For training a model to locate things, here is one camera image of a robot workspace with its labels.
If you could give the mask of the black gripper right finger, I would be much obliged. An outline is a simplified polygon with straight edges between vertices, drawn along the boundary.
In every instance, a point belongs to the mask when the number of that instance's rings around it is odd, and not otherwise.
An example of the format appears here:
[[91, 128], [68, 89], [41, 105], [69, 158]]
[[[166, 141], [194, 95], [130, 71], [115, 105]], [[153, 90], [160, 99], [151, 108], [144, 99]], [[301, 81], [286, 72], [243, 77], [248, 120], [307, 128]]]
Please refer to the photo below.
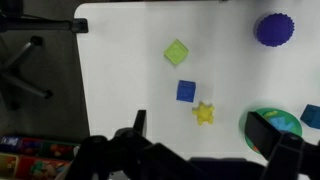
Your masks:
[[259, 150], [260, 154], [265, 159], [268, 159], [281, 133], [257, 112], [248, 112], [245, 123], [245, 135]]

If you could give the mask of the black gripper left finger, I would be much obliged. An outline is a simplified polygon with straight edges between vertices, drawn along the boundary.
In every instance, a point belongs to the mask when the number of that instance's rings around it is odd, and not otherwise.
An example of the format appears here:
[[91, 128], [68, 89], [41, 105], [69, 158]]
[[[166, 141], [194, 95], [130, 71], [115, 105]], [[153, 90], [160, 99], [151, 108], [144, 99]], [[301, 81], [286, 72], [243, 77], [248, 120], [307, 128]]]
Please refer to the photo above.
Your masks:
[[147, 112], [145, 110], [139, 110], [137, 112], [134, 125], [133, 125], [133, 129], [142, 136], [146, 135], [146, 127], [147, 127], [146, 118], [147, 118]]

